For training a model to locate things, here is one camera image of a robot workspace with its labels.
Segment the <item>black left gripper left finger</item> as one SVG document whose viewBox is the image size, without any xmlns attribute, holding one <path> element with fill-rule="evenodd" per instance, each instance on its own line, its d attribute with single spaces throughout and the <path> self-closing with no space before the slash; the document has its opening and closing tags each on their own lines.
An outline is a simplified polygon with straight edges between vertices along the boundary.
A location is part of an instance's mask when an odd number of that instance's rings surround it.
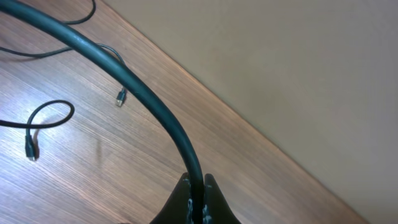
<svg viewBox="0 0 398 224">
<path fill-rule="evenodd" d="M 161 211 L 150 224 L 187 224 L 190 218 L 190 182 L 187 172 L 183 173 Z"/>
</svg>

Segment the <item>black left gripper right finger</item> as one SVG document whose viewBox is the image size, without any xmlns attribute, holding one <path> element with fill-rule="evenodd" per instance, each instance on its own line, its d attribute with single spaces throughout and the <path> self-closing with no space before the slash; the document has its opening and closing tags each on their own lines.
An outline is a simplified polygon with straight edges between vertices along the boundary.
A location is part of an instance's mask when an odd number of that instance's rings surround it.
<svg viewBox="0 0 398 224">
<path fill-rule="evenodd" d="M 213 175 L 205 175 L 203 224 L 240 224 Z"/>
</svg>

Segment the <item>black cable gold plug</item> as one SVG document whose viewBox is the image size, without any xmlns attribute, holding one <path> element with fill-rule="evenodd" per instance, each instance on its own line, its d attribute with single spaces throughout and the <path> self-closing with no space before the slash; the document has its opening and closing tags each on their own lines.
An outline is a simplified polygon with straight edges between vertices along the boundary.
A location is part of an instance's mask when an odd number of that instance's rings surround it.
<svg viewBox="0 0 398 224">
<path fill-rule="evenodd" d="M 200 163 L 185 130 L 160 98 L 127 66 L 65 23 L 19 1 L 2 0 L 1 11 L 48 33 L 91 60 L 127 88 L 155 116 L 174 140 L 184 161 L 190 180 L 192 221 L 202 223 L 204 183 Z"/>
</svg>

